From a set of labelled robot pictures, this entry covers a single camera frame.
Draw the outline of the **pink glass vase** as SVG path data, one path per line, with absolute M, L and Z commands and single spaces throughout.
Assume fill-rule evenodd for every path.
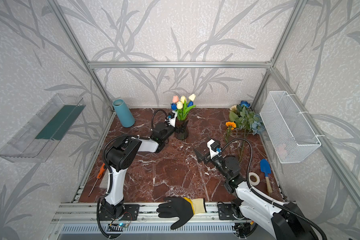
M 189 136 L 189 130 L 188 130 L 188 122 L 189 120 L 176 120 L 175 123 L 175 137 L 178 140 L 185 140 Z

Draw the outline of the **pale cream tulip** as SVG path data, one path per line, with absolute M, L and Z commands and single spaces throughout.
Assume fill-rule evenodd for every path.
M 177 107 L 177 118 L 182 121 L 183 120 L 183 103 L 181 101 L 176 103 L 176 107 Z

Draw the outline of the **teal ceramic vase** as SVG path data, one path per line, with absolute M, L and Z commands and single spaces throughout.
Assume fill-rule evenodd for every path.
M 119 118 L 124 128 L 130 128 L 135 124 L 135 118 L 133 117 L 127 104 L 122 99 L 113 101 L 114 111 Z

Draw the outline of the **orange marigold flower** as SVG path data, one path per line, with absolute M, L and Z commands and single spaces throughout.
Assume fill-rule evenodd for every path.
M 224 135 L 224 139 L 225 139 L 226 143 L 228 143 L 231 133 L 233 132 L 233 130 L 235 130 L 237 125 L 235 122 L 226 122 L 226 127 L 227 127 L 227 129 L 226 129 L 226 132 Z

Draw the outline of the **white tulip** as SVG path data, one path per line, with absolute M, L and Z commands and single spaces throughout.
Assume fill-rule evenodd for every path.
M 195 107 L 195 105 L 193 105 L 193 106 L 191 106 L 191 107 L 187 107 L 188 103 L 189 103 L 190 101 L 193 101 L 193 102 L 194 102 L 195 98 L 196 98 L 196 95 L 195 95 L 195 94 L 192 94 L 192 95 L 190 95 L 190 96 L 188 97 L 188 100 L 185 100 L 184 109 L 183 109 L 183 117 L 184 117 L 184 119 L 187 118 L 188 113 L 190 112 L 190 110 L 192 110 L 192 109 Z

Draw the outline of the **pink tulip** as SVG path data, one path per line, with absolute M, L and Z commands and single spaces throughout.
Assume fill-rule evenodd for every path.
M 177 104 L 179 101 L 180 101 L 180 98 L 178 96 L 174 96 L 173 100 L 172 100 L 172 103 Z

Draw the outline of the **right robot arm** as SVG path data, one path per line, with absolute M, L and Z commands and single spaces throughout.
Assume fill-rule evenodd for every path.
M 225 177 L 226 190 L 236 197 L 232 203 L 237 217 L 254 221 L 277 240 L 327 239 L 325 232 L 307 219 L 292 202 L 280 202 L 253 187 L 250 177 L 240 174 L 239 162 L 234 156 L 222 157 L 222 150 L 210 150 L 202 155 L 195 150 L 198 162 L 212 163 Z

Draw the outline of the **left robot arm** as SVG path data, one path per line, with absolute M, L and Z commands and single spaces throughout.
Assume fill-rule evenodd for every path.
M 109 171 L 109 179 L 106 195 L 100 200 L 105 210 L 112 215 L 122 213 L 125 176 L 137 153 L 159 153 L 175 131 L 174 126 L 160 123 L 154 127 L 150 137 L 124 134 L 106 144 L 102 158 Z

